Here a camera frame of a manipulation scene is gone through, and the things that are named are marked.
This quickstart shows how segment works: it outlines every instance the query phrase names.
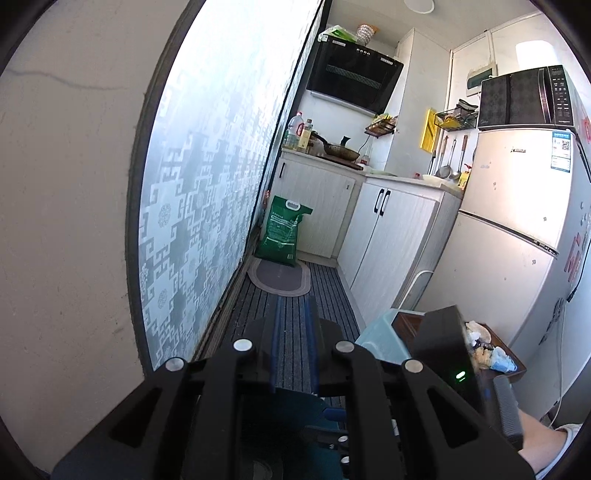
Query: metal bolt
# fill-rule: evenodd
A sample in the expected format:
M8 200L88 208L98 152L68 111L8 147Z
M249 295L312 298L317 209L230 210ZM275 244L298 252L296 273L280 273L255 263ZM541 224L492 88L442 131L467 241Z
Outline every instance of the metal bolt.
M341 353L351 353L355 348L355 344L347 340L341 340L335 345L335 348Z
M169 358L166 360L166 370L169 372L177 372L184 367L184 360L179 357Z
M413 358L404 364L404 368L412 374L417 374L423 370L423 364Z
M248 352L252 348L252 342L248 338L239 338L234 342L234 350Z

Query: cabinet door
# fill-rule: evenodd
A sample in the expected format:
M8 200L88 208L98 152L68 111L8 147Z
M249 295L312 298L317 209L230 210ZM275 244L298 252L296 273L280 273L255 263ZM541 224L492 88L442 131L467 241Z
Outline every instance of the cabinet door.
M392 307L424 248L438 206L432 199L396 190L386 192L351 288L366 325Z
M359 192L359 199L338 258L340 269L349 288L353 285L355 275L357 275L374 232L385 192L385 188L369 183L365 183Z
M271 198L277 195L314 210L298 227L298 250L331 257L354 185L344 175L279 159Z

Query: white cable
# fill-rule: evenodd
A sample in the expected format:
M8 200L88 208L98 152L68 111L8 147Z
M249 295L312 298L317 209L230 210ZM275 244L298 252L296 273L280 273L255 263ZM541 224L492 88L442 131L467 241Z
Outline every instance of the white cable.
M558 400L558 408L556 410L556 415L552 422L550 423L550 427L556 421L556 417L558 417L558 413L560 412L560 407L562 405L562 339L564 337L564 321L566 320L566 302L563 303L562 306L562 327L560 328L560 353L558 355L558 383L560 384L560 399Z

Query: green plastic bag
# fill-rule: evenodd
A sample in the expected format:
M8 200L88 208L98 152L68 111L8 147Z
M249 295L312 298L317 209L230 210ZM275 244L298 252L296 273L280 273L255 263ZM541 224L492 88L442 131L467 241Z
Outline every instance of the green plastic bag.
M257 257L286 265L296 264L297 225L312 209L293 200L273 197L265 237L256 250Z

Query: plastic bottle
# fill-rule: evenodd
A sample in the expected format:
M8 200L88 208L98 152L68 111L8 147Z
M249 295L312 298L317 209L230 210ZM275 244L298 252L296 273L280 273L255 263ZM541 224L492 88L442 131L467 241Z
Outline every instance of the plastic bottle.
M295 150L300 141L300 135L304 129L304 119L301 117L301 112L297 112L296 115L287 124L287 136L283 146Z
M299 152L308 153L308 142L310 141L310 134L312 133L312 119L309 118L306 120L306 124L304 125L304 129L300 135L300 141L298 143L297 149Z

